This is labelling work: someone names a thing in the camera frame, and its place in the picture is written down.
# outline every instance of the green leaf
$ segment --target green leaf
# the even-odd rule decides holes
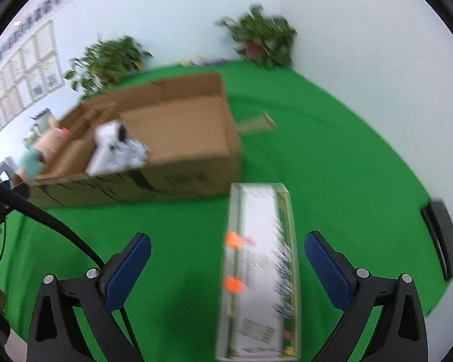
[[[71,69],[70,71],[66,72],[66,74],[64,75],[64,79],[70,80],[75,76],[75,74],[76,72]]]

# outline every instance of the silver bolt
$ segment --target silver bolt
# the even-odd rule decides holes
[[[413,281],[413,278],[410,274],[403,274],[401,279],[403,279],[406,283],[411,283]]]
[[[53,282],[53,275],[47,275],[44,277],[44,283],[45,284],[51,284]]]
[[[99,275],[99,270],[97,268],[91,268],[90,270],[87,271],[86,276],[89,279],[94,279],[97,278]]]
[[[359,268],[356,273],[360,278],[367,278],[369,276],[369,271],[364,268]]]

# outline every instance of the potted plant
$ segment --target potted plant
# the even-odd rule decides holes
[[[143,58],[151,57],[132,37],[99,41],[85,48],[81,58],[70,60],[71,70],[64,78],[70,80],[74,91],[84,89],[82,100],[97,93],[104,93],[125,76],[143,67]]]
[[[294,37],[297,34],[283,16],[264,16],[262,5],[251,5],[250,12],[238,21],[223,17],[216,25],[230,31],[232,38],[242,44],[237,52],[249,61],[263,66],[289,67]]]

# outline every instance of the green surface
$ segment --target green surface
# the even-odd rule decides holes
[[[301,359],[312,359],[341,316],[302,254],[310,230],[320,230],[354,267],[381,277],[410,273],[423,311],[429,312],[446,289],[419,214],[429,196],[396,153],[330,95],[292,71],[267,71],[245,62],[206,69],[167,67],[124,85],[212,70],[223,74],[237,121],[265,110],[278,125],[275,132],[242,138],[242,181],[281,182],[291,193],[301,255]],[[50,210],[104,260],[136,232],[151,237],[151,259],[126,302],[146,361],[214,360],[227,203],[223,196]],[[79,277],[93,263],[59,234],[17,213],[8,217],[7,227],[0,265],[6,316],[26,338],[42,278],[49,273]],[[379,310],[371,315],[351,360],[361,357],[377,314]],[[86,336],[91,343],[90,331]],[[98,355],[98,346],[91,346]]]

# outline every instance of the orange sticker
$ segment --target orange sticker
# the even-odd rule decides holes
[[[224,285],[225,289],[234,294],[241,294],[243,291],[243,280],[233,276],[225,276]]]
[[[241,249],[242,237],[235,231],[227,231],[225,233],[225,243],[233,249]]]

